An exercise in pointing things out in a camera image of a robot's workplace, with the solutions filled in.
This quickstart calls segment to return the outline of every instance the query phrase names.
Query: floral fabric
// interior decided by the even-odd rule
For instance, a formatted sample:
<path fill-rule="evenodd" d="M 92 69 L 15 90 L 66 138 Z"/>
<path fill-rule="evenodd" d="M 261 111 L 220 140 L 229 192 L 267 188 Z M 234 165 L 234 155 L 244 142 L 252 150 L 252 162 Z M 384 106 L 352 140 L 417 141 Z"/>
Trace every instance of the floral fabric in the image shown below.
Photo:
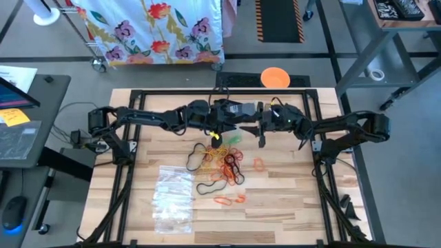
<path fill-rule="evenodd" d="M 110 65 L 223 63 L 221 0 L 74 0 Z"/>

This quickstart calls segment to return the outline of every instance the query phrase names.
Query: caster wheel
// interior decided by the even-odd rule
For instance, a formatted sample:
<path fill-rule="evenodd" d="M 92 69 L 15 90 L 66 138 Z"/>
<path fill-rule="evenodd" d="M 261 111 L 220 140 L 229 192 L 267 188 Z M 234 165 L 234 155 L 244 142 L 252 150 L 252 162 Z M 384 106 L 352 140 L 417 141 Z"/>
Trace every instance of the caster wheel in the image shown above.
<path fill-rule="evenodd" d="M 383 105 L 380 106 L 381 111 L 386 111 L 388 108 L 392 106 L 393 101 L 389 100 L 386 103 L 383 103 Z"/>
<path fill-rule="evenodd" d="M 103 62 L 100 59 L 92 59 L 90 61 L 90 64 L 92 65 L 92 68 L 97 72 L 104 73 L 107 71 L 107 68 L 105 67 L 105 65 L 103 65 Z"/>
<path fill-rule="evenodd" d="M 50 226 L 48 224 L 41 224 L 40 230 L 39 230 L 39 234 L 40 235 L 45 235 L 49 232 L 50 230 Z"/>
<path fill-rule="evenodd" d="M 222 72 L 223 69 L 223 63 L 213 63 L 212 64 L 212 70 L 215 72 Z"/>
<path fill-rule="evenodd" d="M 303 21 L 309 21 L 314 16 L 314 12 L 312 11 L 305 11 L 303 15 Z"/>

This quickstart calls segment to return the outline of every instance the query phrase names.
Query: tape roll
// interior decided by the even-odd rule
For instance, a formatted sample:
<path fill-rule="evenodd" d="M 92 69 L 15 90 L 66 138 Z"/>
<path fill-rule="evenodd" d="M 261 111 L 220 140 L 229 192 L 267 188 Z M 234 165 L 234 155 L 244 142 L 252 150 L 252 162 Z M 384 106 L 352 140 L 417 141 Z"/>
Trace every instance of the tape roll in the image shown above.
<path fill-rule="evenodd" d="M 381 81 L 384 79 L 384 72 L 379 69 L 373 69 L 369 72 L 369 77 L 375 81 Z"/>

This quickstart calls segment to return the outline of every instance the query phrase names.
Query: computer monitor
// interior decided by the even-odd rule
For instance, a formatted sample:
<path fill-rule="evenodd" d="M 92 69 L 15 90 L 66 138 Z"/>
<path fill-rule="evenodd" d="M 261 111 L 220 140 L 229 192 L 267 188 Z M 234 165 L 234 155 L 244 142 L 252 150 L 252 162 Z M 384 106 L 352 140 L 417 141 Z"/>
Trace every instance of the computer monitor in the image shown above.
<path fill-rule="evenodd" d="M 40 107 L 40 102 L 0 77 L 0 110 Z"/>

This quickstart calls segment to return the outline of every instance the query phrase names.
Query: orange disc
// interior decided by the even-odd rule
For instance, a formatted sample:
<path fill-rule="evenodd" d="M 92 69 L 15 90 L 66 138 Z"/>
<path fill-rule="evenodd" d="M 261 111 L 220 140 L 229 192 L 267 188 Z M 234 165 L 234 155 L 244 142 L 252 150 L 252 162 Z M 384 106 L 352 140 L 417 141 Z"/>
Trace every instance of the orange disc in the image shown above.
<path fill-rule="evenodd" d="M 286 71 L 280 68 L 267 68 L 260 75 L 260 81 L 265 87 L 288 87 L 291 79 Z"/>

